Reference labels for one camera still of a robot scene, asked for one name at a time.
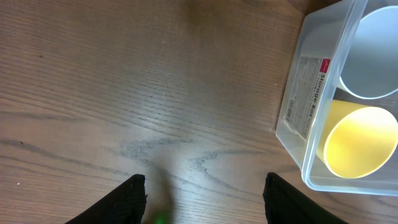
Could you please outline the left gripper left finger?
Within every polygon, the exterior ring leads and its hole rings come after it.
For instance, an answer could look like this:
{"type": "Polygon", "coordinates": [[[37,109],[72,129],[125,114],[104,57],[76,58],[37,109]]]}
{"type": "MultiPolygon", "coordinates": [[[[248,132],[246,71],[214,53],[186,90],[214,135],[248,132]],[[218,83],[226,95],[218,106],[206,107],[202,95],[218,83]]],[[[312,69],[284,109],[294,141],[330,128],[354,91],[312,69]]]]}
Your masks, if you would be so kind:
{"type": "Polygon", "coordinates": [[[140,224],[147,202],[145,180],[133,175],[67,224],[140,224]]]}

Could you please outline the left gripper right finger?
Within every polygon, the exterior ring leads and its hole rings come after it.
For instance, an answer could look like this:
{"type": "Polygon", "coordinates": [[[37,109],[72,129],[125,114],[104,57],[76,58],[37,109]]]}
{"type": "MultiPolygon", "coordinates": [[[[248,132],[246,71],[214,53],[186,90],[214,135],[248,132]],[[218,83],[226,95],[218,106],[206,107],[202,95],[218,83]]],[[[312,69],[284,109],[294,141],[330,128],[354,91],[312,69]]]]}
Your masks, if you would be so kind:
{"type": "Polygon", "coordinates": [[[267,174],[262,196],[268,224],[347,224],[274,172],[267,174]]]}

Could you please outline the yellow plastic cup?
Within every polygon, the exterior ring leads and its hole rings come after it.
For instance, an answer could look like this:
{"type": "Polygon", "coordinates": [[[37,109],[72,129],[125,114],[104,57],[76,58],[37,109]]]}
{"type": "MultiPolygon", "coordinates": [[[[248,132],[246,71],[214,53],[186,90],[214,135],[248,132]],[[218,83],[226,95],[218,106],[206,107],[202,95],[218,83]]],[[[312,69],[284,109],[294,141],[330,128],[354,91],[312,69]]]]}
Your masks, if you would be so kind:
{"type": "Polygon", "coordinates": [[[358,179],[380,169],[397,147],[397,120],[380,107],[333,100],[317,150],[328,170],[358,179]]]}

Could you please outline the clear plastic storage container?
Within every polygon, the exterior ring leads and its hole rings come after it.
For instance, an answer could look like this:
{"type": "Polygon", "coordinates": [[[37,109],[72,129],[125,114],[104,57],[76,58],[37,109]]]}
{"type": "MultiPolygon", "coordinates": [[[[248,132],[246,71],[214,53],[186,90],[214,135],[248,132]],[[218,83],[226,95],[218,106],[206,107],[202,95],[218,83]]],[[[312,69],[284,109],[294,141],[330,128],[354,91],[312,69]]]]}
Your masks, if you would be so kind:
{"type": "Polygon", "coordinates": [[[332,174],[317,157],[333,100],[388,110],[397,120],[397,106],[382,105],[395,96],[365,100],[338,88],[340,76],[360,20],[396,1],[342,0],[307,15],[303,21],[287,80],[276,135],[313,190],[369,195],[397,195],[397,147],[377,171],[358,179],[332,174]]]}

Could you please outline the grey plastic cup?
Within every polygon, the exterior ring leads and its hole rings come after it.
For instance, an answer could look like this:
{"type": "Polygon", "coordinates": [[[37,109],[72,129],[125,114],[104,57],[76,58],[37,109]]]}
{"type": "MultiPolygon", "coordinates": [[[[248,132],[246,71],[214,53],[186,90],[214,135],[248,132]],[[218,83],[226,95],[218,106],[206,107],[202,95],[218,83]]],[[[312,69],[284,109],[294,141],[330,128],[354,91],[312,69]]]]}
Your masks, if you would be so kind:
{"type": "Polygon", "coordinates": [[[397,6],[379,8],[360,20],[338,88],[365,100],[397,91],[397,6]]]}

